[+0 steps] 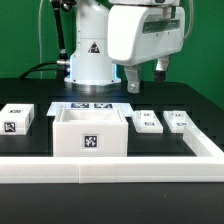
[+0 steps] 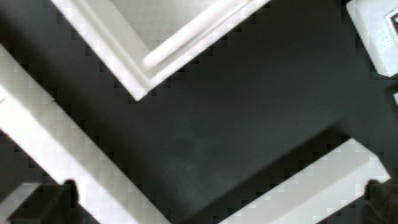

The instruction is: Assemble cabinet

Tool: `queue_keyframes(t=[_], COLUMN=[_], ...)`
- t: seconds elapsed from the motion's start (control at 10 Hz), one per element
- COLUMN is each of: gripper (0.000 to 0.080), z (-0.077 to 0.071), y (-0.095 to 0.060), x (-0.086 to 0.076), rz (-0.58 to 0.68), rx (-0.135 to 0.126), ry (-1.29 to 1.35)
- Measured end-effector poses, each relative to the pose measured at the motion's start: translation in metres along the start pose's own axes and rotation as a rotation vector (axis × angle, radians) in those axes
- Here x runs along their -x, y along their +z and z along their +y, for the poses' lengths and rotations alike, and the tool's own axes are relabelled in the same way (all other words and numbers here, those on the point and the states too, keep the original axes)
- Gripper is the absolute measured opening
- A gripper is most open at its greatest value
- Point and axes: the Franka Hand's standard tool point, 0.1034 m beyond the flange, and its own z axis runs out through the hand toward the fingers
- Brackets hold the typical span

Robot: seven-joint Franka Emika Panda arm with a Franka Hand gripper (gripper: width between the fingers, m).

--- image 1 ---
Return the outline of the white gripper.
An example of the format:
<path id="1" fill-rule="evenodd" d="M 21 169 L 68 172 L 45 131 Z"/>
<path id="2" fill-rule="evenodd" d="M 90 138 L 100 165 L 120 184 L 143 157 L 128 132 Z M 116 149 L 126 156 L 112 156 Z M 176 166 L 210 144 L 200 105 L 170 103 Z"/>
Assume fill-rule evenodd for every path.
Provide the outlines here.
<path id="1" fill-rule="evenodd" d="M 138 64 L 157 59 L 154 80 L 163 82 L 170 54 L 183 46 L 185 12 L 182 7 L 115 5 L 108 19 L 108 55 L 124 65 L 127 90 L 140 91 Z"/>

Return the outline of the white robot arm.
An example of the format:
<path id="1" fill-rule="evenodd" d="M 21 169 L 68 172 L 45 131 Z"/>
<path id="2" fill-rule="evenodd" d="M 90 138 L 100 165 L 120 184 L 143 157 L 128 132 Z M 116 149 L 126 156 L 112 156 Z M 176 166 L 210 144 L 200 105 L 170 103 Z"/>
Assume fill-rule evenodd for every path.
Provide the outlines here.
<path id="1" fill-rule="evenodd" d="M 78 0 L 76 50 L 65 84 L 86 92 L 117 86 L 116 67 L 124 67 L 127 90 L 140 91 L 140 66 L 156 60 L 155 79 L 165 79 L 172 54 L 182 49 L 194 24 L 194 4 L 181 0 Z"/>

